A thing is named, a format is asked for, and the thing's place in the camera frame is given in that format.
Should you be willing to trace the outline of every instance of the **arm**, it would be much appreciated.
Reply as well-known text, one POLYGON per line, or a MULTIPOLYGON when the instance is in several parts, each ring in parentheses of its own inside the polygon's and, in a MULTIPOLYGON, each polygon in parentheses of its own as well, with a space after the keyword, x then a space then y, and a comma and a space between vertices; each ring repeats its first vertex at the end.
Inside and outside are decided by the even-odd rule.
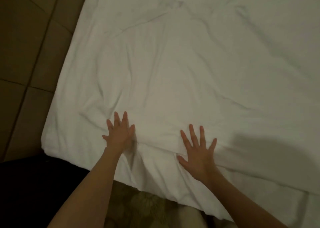
POLYGON ((122 121, 114 113, 114 126, 107 120, 109 136, 101 158, 58 210, 48 228, 99 227, 102 228, 108 210, 116 166, 121 153, 129 148, 134 125, 128 129, 125 112, 122 121))
POLYGON ((201 181, 222 203, 239 228, 286 228, 279 220, 258 206, 223 177, 213 159, 217 139, 206 149, 205 131, 200 127, 200 145, 190 125, 191 146, 186 134, 181 137, 187 149, 188 161, 178 156, 179 163, 198 181, 201 181))

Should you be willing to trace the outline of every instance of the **hand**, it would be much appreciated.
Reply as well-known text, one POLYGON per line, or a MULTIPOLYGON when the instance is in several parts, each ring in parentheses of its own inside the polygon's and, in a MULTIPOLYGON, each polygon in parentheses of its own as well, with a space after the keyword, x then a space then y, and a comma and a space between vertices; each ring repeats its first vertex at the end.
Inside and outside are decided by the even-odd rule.
POLYGON ((106 148, 113 149, 117 153, 122 154, 123 151, 132 146, 135 126, 129 128, 128 114, 123 113, 122 121, 120 121, 117 112, 114 112, 114 125, 107 119, 106 124, 109 130, 109 136, 102 135, 106 141, 106 148))
POLYGON ((191 176, 206 185, 208 180, 212 178, 212 174, 220 173, 213 159, 217 139, 215 138, 209 149, 206 149, 205 130, 203 126, 200 126, 200 145, 192 124, 189 125, 189 129, 193 146, 191 146, 186 134, 181 130, 181 137, 187 149, 188 161, 182 156, 177 156, 177 159, 180 165, 182 165, 191 176))

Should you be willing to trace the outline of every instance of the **dark fabric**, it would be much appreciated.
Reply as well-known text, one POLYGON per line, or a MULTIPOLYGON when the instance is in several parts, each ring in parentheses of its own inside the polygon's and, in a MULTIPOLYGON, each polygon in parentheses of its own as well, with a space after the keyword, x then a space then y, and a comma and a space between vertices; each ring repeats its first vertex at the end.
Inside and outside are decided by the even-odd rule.
POLYGON ((41 155, 0 164, 0 227, 46 227, 89 171, 41 155))

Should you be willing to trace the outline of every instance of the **white duvet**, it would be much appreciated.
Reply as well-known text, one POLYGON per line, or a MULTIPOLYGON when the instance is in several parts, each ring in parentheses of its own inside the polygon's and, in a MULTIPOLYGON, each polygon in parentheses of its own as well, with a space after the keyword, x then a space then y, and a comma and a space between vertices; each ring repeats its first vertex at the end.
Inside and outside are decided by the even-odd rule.
POLYGON ((42 133, 91 169, 106 119, 137 148, 115 180, 231 219, 177 162, 180 129, 218 138, 215 161, 282 222, 320 226, 320 0, 86 0, 42 133))

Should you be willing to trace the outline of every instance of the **forearm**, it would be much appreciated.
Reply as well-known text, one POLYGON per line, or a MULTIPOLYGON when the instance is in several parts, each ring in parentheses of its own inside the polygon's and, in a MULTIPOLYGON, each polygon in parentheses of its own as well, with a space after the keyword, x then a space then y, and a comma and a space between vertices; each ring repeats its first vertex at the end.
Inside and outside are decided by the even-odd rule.
POLYGON ((205 185, 226 208, 239 228, 286 227, 266 210, 241 193, 221 173, 212 175, 205 185))
POLYGON ((106 148, 48 227, 103 227, 119 157, 106 148))

